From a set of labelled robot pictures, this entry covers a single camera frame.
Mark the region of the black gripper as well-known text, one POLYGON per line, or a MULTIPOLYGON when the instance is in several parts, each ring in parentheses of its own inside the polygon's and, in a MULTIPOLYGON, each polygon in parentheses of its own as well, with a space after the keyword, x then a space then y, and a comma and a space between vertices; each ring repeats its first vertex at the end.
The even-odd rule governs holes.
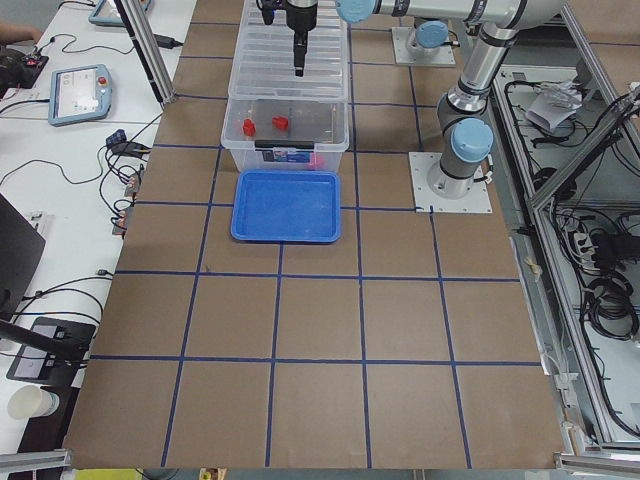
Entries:
MULTIPOLYGON (((256 0, 263 23, 272 25, 275 12, 278 10, 278 0, 256 0)), ((293 54, 294 73, 296 77, 303 77, 308 47, 308 32, 317 24, 317 0, 286 0, 286 23, 294 31, 293 54)))

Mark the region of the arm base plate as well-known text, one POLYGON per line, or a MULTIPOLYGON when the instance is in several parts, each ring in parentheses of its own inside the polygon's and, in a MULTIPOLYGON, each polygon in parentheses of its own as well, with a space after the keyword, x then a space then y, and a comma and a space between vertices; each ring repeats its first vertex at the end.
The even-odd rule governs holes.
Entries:
POLYGON ((410 152, 414 209, 418 213, 491 214, 488 185, 492 182, 493 162, 488 169, 478 165, 473 177, 454 179, 441 168, 439 152, 410 152))
POLYGON ((430 41, 425 30, 393 27, 391 36, 397 65, 453 68, 456 64, 453 48, 444 34, 437 34, 430 41))

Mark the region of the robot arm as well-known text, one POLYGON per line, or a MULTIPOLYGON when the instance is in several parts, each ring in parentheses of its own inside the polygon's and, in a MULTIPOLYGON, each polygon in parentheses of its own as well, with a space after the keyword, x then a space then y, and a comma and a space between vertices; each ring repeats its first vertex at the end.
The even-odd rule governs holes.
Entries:
POLYGON ((414 21, 414 33, 415 43, 423 49, 460 46, 458 40, 450 39, 448 24, 441 20, 418 18, 414 21))
POLYGON ((522 30, 558 14, 563 1, 336 1, 349 24, 372 15, 462 20, 479 24, 478 39, 456 85, 443 95, 437 115, 445 144, 439 163, 429 170, 429 188, 438 196, 467 195, 478 166, 489 155, 494 136, 481 119, 491 83, 522 30))

